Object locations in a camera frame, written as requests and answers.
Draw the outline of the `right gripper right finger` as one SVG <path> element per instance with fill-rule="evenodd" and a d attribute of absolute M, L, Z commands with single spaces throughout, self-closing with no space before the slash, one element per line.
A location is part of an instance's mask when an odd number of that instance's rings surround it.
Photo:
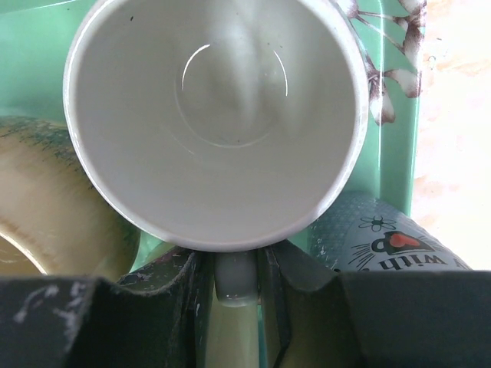
<path fill-rule="evenodd" d="M 288 241 L 258 251 L 270 367 L 488 367 L 487 271 L 326 268 Z"/>

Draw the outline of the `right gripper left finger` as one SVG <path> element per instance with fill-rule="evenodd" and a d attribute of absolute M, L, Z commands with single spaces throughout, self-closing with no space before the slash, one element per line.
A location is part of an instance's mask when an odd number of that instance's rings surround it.
<path fill-rule="evenodd" d="M 118 282 L 3 277 L 3 367 L 202 367 L 211 257 L 174 248 Z"/>

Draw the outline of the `white grey mug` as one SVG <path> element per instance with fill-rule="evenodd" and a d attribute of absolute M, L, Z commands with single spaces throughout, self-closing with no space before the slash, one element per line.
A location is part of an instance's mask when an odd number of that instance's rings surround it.
<path fill-rule="evenodd" d="M 229 307 L 257 300 L 253 251 L 336 200 L 368 99 L 333 1 L 97 1 L 64 69 L 68 129 L 97 191 L 144 232 L 214 253 Z"/>

